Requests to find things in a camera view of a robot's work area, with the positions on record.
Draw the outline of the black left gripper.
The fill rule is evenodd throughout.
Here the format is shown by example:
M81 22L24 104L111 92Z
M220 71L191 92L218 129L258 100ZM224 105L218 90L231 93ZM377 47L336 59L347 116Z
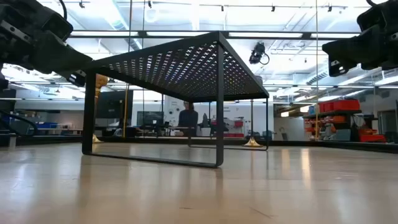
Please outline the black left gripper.
M67 8L58 0L67 20ZM0 69L18 65L41 73L55 72L75 86L85 85L80 68L93 59L39 26L39 12L44 7L37 0L0 0Z

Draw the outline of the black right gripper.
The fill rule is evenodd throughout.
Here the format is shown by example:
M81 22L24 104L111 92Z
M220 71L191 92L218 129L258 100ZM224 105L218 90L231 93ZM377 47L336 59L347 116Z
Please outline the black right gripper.
M373 6L372 0L366 2ZM363 70L398 68L398 0L387 0L382 11L385 28L373 26L348 39L322 45L328 55L329 76L338 77L360 65Z

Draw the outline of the tall gold candlestick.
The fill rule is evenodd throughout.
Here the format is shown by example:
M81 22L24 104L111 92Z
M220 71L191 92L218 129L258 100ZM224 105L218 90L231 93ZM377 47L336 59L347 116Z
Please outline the tall gold candlestick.
M251 132L250 132L250 138L249 141L243 145L244 147L250 147L250 148L255 148L255 147L262 147L259 143L257 143L255 137L254 137L254 100L251 99Z

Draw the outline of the black perforated metal shelf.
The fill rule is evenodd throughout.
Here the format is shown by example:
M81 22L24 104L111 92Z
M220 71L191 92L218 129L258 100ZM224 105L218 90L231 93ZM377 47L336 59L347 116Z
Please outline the black perforated metal shelf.
M225 101L269 99L269 93L220 31L191 36L89 63L85 73L85 104L81 152L94 156L96 76L171 96L189 104L216 104L215 162L134 156L134 161L217 168L224 162Z

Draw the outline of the black storage rack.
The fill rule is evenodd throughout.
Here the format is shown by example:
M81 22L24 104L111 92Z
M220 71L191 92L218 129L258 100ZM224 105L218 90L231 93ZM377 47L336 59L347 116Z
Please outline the black storage rack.
M360 134L379 134L372 122L373 115L357 111L330 111L303 117L309 141L361 142Z

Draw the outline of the large black screen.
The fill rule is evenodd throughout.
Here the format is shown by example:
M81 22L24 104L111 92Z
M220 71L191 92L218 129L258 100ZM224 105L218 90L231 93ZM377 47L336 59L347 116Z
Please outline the large black screen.
M131 119L132 116L132 101L134 91L108 91L101 92L96 102L96 118L103 119L120 119L127 117ZM125 99L127 99L127 112L125 111Z

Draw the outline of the flat red storage bin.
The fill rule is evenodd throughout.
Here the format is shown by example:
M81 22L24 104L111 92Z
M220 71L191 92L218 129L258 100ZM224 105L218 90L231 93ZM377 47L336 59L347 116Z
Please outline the flat red storage bin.
M382 134L360 134L359 140L361 142L386 142L386 138Z

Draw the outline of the small black monitor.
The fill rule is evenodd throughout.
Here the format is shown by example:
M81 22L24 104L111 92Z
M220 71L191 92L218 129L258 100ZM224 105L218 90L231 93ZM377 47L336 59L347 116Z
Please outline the small black monitor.
M162 124L163 117L161 111L138 111L136 124L138 126Z

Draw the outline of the person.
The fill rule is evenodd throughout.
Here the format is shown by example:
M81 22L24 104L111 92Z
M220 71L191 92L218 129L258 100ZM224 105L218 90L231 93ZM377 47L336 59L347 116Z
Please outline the person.
M183 103L185 109L181 110L178 116L178 127L182 127L180 131L186 137L195 137L197 135L198 113L194 109L193 103L185 101Z

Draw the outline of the black overhead frame bar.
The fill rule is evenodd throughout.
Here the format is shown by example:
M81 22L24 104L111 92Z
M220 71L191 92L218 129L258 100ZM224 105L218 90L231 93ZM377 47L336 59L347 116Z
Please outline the black overhead frame bar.
M206 31L177 31L177 30L77 30L73 31L71 38L128 38L137 37L142 39L179 39L193 37L215 32ZM282 40L338 40L347 39L359 35L357 32L288 32L288 31L231 31L220 30L227 39L282 39Z

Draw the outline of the black aluminium table frame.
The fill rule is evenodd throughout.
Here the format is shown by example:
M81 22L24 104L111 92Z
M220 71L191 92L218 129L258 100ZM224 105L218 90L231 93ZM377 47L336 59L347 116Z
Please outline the black aluminium table frame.
M82 142L81 136L34 136L23 138L10 134L0 134L0 147L9 145L12 138L16 139L18 146L35 144L61 144L70 142ZM188 144L193 145L212 145L216 144L215 139L196 138L188 140L187 138L117 138L101 137L104 142L122 142L122 143L143 143L143 144ZM369 152L385 152L398 154L398 144L366 143L366 142L341 142L341 141L266 141L258 140L263 146L297 146L297 147L330 147L338 149L349 149Z

